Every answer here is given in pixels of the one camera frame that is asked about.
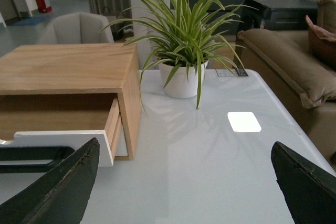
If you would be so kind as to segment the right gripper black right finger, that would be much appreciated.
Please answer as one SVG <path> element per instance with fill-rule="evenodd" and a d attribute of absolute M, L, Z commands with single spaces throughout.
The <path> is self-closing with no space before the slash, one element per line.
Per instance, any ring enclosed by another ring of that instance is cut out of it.
<path fill-rule="evenodd" d="M 335 176 L 281 142 L 271 162 L 294 223 L 335 223 Z"/>

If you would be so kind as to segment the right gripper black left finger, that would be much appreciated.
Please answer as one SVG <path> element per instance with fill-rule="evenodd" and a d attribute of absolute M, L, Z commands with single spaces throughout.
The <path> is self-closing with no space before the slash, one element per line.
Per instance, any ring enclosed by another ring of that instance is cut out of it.
<path fill-rule="evenodd" d="M 80 223 L 96 180 L 100 144 L 90 139 L 1 204 L 1 223 Z"/>

